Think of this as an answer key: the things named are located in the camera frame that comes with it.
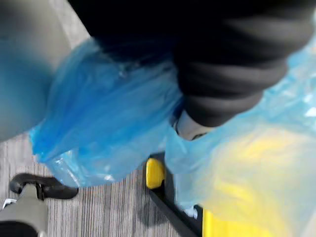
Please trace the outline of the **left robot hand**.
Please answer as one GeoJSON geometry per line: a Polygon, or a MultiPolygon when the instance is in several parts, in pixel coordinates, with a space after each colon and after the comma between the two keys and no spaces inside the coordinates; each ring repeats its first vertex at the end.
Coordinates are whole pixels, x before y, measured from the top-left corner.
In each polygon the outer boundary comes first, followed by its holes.
{"type": "Polygon", "coordinates": [[[184,108],[179,136],[194,140],[253,108],[310,40],[313,0],[72,0],[117,59],[172,55],[184,108]]]}

